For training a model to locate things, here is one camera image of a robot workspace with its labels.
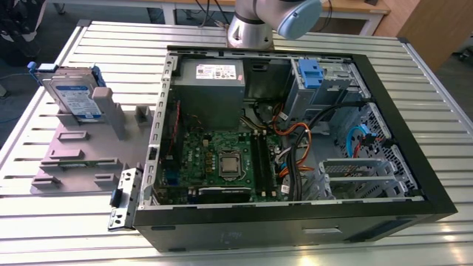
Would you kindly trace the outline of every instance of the motherboard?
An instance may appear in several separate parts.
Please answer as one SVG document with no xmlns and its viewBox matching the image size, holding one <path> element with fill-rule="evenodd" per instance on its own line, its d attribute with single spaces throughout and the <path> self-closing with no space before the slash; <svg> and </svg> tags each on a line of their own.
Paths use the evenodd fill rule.
<svg viewBox="0 0 473 266">
<path fill-rule="evenodd" d="M 188 132 L 180 170 L 164 169 L 161 204 L 278 201 L 274 156 L 279 137 L 265 132 Z"/>
</svg>

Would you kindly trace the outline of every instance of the gray robot arm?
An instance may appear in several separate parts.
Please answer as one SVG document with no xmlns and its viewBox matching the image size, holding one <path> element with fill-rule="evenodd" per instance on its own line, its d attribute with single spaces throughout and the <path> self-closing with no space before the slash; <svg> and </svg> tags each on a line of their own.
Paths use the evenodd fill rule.
<svg viewBox="0 0 473 266">
<path fill-rule="evenodd" d="M 273 29 L 286 39 L 297 39 L 311 29 L 321 11 L 321 0 L 237 0 L 228 42 L 237 48 L 267 49 Z"/>
</svg>

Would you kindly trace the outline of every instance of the cpu socket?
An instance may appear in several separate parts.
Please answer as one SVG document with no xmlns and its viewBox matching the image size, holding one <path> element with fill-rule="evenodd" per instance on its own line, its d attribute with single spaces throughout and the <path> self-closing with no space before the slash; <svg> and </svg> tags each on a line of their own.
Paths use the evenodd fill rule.
<svg viewBox="0 0 473 266">
<path fill-rule="evenodd" d="M 218 176 L 226 181 L 241 177 L 239 151 L 218 152 Z"/>
</svg>

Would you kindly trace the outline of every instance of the label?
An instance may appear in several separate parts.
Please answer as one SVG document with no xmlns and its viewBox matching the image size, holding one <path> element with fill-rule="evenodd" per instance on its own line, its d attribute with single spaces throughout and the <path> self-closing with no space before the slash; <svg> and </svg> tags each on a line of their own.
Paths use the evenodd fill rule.
<svg viewBox="0 0 473 266">
<path fill-rule="evenodd" d="M 237 79 L 234 65 L 197 65 L 196 79 Z"/>
<path fill-rule="evenodd" d="M 56 89 L 74 116 L 84 119 L 100 118 L 101 112 L 96 102 L 89 98 L 90 92 L 86 86 L 56 86 Z"/>
<path fill-rule="evenodd" d="M 286 121 L 289 118 L 283 112 L 279 113 L 279 117 L 282 118 L 283 121 Z"/>
<path fill-rule="evenodd" d="M 289 194 L 289 186 L 281 185 L 281 193 Z"/>
</svg>

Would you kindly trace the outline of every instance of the metal table surface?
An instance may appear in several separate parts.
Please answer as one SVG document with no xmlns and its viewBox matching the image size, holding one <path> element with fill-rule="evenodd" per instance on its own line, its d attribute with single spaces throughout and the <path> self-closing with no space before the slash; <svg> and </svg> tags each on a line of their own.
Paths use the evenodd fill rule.
<svg viewBox="0 0 473 266">
<path fill-rule="evenodd" d="M 166 45 L 225 46 L 218 28 L 92 22 L 77 27 L 56 60 L 97 63 L 125 110 L 157 102 Z M 158 253 L 137 232 L 106 231 L 108 193 L 34 196 L 29 183 L 58 124 L 57 106 L 38 88 L 0 151 L 0 263 L 117 265 L 465 265 L 473 263 L 473 132 L 443 86 L 409 44 L 394 38 L 309 34 L 274 46 L 365 54 L 458 214 L 374 243 Z"/>
</svg>

